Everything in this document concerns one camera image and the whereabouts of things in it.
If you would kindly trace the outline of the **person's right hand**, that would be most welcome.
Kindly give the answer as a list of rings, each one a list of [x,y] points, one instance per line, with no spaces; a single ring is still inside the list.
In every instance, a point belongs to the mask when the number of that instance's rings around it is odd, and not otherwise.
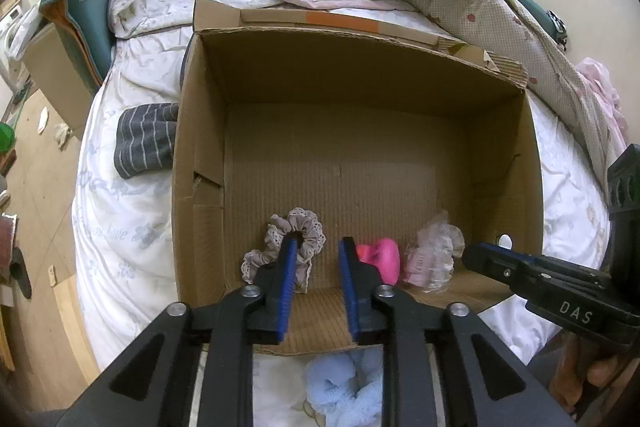
[[[578,336],[570,334],[549,391],[567,413],[573,414],[586,384],[604,390],[605,399],[594,418],[602,419],[620,399],[638,365],[638,358],[621,355],[597,360],[594,355],[587,355],[584,342]]]

